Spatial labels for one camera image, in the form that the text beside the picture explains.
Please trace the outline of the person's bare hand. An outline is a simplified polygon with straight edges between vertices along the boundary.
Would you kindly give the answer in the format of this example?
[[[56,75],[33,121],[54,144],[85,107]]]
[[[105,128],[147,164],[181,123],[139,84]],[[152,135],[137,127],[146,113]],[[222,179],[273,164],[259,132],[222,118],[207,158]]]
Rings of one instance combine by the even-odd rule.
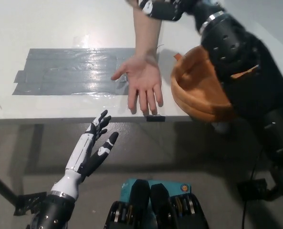
[[[134,113],[139,105],[143,114],[157,114],[163,105],[162,80],[157,61],[152,55],[134,55],[126,60],[111,77],[115,81],[123,74],[128,79],[128,109]]]

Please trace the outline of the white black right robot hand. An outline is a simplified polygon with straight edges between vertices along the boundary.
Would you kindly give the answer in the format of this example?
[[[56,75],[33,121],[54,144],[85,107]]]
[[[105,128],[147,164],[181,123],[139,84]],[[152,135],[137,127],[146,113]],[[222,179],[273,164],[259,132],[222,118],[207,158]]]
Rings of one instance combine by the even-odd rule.
[[[184,13],[192,15],[198,32],[214,19],[212,16],[225,12],[219,3],[210,0],[133,0],[131,5],[158,20],[178,21]]]

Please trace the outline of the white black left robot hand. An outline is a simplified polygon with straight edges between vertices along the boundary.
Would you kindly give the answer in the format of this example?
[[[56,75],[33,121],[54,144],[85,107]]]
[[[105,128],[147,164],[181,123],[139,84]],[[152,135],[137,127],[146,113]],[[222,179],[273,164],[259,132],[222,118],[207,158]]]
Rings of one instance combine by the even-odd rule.
[[[76,201],[79,196],[79,185],[109,156],[119,136],[118,132],[113,132],[96,152],[92,152],[96,141],[107,132],[105,128],[111,120],[111,116],[107,113],[108,111],[104,110],[80,136],[67,162],[64,176],[53,185],[51,195]]]

